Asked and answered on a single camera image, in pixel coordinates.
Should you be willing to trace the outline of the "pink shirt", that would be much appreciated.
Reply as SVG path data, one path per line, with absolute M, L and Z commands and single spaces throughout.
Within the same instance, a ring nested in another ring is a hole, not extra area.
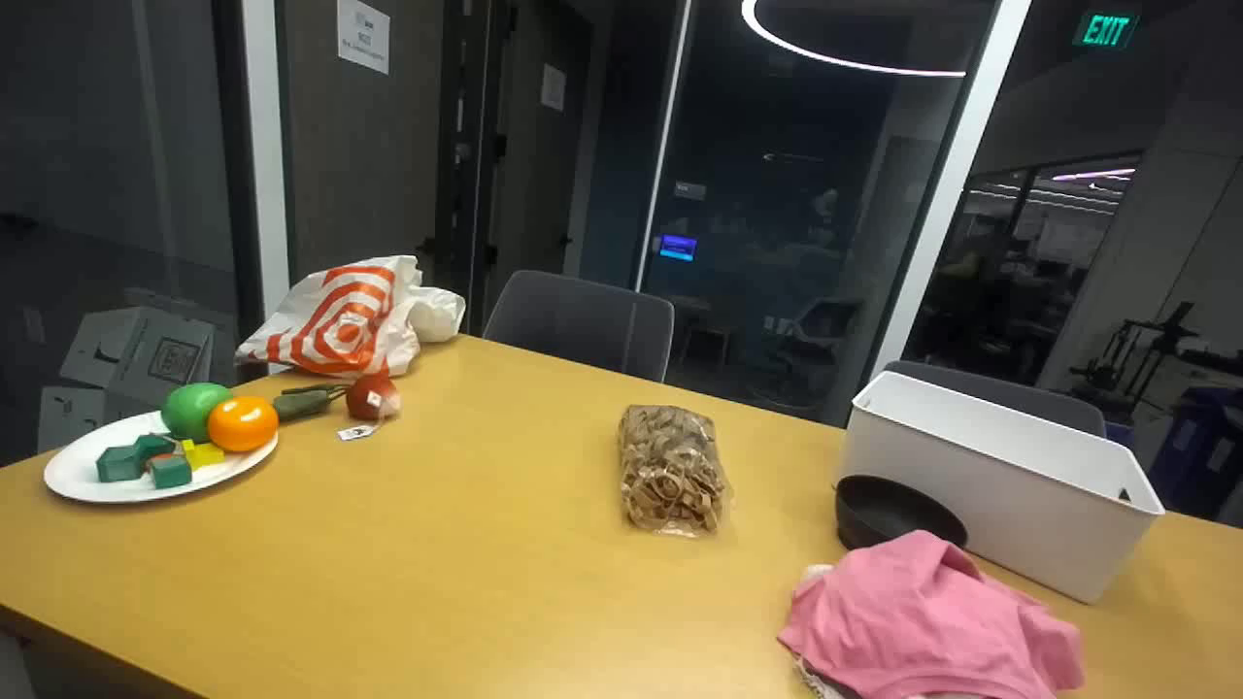
M 806 576 L 775 639 L 850 699 L 1056 699 L 1083 682 L 1078 629 L 932 532 Z

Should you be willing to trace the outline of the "grey office chair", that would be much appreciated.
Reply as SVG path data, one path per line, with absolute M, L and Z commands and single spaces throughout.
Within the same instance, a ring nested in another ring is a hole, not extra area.
M 676 306 L 661 293 L 520 269 L 505 278 L 481 335 L 505 346 L 664 380 Z

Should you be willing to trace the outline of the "clear bag of snacks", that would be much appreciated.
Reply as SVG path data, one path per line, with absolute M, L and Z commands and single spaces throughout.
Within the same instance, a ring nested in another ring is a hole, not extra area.
M 712 534 L 731 481 L 716 422 L 676 403 L 630 403 L 616 422 L 620 517 L 645 532 Z

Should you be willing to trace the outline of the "red white shopping bag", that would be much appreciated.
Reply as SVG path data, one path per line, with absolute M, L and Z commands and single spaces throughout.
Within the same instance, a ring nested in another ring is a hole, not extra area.
M 431 288 L 413 253 L 366 255 L 301 277 L 234 350 L 235 359 L 309 378 L 402 378 L 422 346 L 462 335 L 467 300 Z

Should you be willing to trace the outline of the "red toy apple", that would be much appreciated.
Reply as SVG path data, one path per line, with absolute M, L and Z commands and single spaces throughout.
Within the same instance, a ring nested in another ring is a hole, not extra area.
M 347 387 L 347 410 L 362 422 L 383 422 L 399 410 L 399 387 L 388 372 L 358 378 Z

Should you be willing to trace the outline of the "black bowl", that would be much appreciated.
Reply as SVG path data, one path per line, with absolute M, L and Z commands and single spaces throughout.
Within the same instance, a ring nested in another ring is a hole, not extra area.
M 902 481 L 850 475 L 834 485 L 834 532 L 845 547 L 885 543 L 916 529 L 950 543 L 968 539 L 954 512 Z

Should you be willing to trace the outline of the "green toy cucumber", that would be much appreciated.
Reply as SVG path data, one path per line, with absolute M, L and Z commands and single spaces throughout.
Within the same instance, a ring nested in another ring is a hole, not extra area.
M 283 387 L 272 407 L 283 422 L 323 414 L 342 397 L 342 385 Z

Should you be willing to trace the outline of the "orange toy ball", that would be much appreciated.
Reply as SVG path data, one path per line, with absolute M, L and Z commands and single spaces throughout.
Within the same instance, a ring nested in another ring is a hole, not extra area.
M 228 397 L 208 410 L 207 436 L 215 445 L 244 453 L 279 431 L 279 414 L 265 397 Z

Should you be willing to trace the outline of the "white paper notice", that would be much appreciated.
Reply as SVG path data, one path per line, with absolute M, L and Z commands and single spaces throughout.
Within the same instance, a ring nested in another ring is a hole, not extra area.
M 391 20 L 369 0 L 338 0 L 338 57 L 362 68 L 388 68 L 388 28 Z

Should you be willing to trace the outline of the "yellow toy block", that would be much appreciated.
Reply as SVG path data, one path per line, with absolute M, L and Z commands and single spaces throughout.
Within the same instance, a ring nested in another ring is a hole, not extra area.
M 215 444 L 181 438 L 178 450 L 190 460 L 190 471 L 226 460 L 226 450 Z

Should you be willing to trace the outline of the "green toy ball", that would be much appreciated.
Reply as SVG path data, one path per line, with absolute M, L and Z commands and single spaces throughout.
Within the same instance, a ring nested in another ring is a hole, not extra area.
M 178 385 L 163 397 L 159 414 L 173 438 L 200 438 L 208 410 L 228 398 L 226 385 Z

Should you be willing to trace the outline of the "white plastic bin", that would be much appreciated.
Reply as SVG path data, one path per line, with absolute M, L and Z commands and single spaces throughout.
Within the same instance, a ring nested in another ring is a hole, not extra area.
M 850 398 L 839 475 L 938 501 L 976 556 L 1078 603 L 1109 590 L 1165 512 L 1121 444 L 903 372 Z

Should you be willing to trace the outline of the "teal toy block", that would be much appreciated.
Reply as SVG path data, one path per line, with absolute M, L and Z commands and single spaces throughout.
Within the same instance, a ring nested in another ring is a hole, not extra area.
M 173 488 L 190 481 L 190 460 L 181 453 L 159 453 L 147 460 L 154 488 Z

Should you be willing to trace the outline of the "cardboard box behind glass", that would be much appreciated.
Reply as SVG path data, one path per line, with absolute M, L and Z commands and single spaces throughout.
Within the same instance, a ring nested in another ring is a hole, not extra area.
M 45 350 L 33 445 L 62 445 L 114 419 L 154 410 L 178 385 L 208 378 L 215 326 L 200 319 L 115 306 L 88 309 Z

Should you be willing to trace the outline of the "dark green toy block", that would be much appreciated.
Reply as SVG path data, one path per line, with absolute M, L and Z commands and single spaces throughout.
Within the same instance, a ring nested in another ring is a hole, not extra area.
M 173 450 L 173 444 L 168 436 L 141 436 L 129 445 L 105 445 L 98 458 L 98 479 L 102 481 L 133 481 L 147 471 L 147 460 L 154 453 L 169 453 L 169 450 Z

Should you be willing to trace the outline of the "white plate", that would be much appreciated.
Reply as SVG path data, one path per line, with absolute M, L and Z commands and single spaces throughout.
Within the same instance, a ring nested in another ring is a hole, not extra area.
M 228 485 L 228 481 L 244 479 L 247 471 L 265 467 L 279 450 L 279 438 L 266 438 L 265 445 L 256 445 L 247 453 L 226 453 L 221 460 L 195 471 L 186 485 L 168 485 L 168 488 L 159 488 L 150 475 L 141 475 L 129 481 L 102 481 L 98 479 L 98 458 L 108 445 L 129 445 L 141 436 L 163 436 L 163 431 L 168 431 L 168 422 L 154 410 L 141 410 L 141 414 L 114 419 L 105 428 L 94 428 L 52 453 L 52 460 L 41 467 L 41 485 L 67 501 L 80 501 L 80 504 L 173 501 L 173 495 Z

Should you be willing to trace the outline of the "green exit sign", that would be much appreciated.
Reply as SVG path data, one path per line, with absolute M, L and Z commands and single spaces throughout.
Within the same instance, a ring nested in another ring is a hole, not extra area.
M 1135 28 L 1137 28 L 1137 20 L 1127 13 L 1086 13 L 1078 20 L 1072 41 L 1083 49 L 1117 49 Z

